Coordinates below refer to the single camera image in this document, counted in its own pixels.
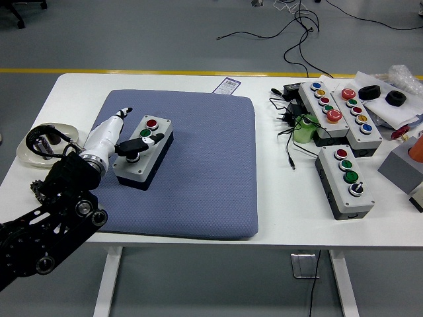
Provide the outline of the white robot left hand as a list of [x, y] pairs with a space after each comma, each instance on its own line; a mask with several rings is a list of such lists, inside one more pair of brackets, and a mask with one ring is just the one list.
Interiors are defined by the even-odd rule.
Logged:
[[118, 143], [124, 126], [124, 118], [133, 108], [123, 108], [96, 126], [89, 134], [80, 157], [91, 166], [106, 170], [113, 154], [137, 162], [140, 153], [149, 153], [161, 145], [165, 134], [148, 135]]

